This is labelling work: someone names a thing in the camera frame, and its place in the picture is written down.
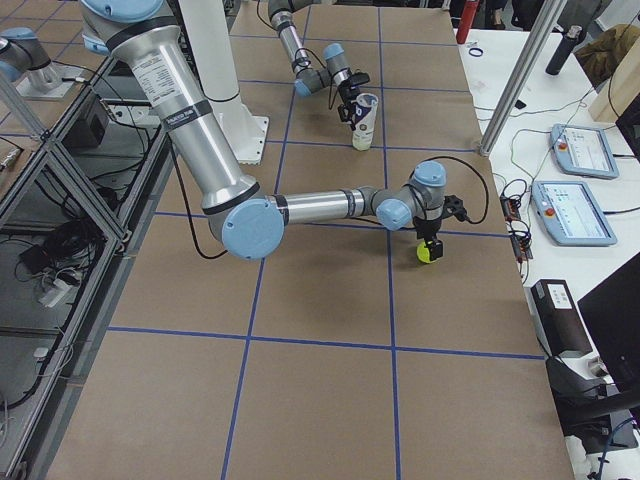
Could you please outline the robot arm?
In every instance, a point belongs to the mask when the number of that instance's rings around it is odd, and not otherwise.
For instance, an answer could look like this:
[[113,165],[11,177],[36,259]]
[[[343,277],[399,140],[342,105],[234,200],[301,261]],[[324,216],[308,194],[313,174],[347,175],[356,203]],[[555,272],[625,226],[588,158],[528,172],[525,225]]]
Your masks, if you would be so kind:
[[341,44],[333,43],[323,51],[324,60],[305,48],[294,24],[294,13],[309,7],[313,1],[273,0],[268,2],[271,27],[287,53],[295,75],[296,93],[309,97],[329,87],[336,87],[341,104],[337,111],[342,123],[356,130],[356,101],[361,86],[370,81],[366,72],[353,70]]
[[359,187],[267,196],[241,170],[180,50],[180,28],[166,2],[84,1],[81,11],[88,34],[131,68],[201,189],[213,236],[229,253],[261,259],[279,246],[289,224],[374,215],[390,231],[413,223],[423,262],[442,256],[437,233],[446,170],[440,163],[418,164],[397,191]]

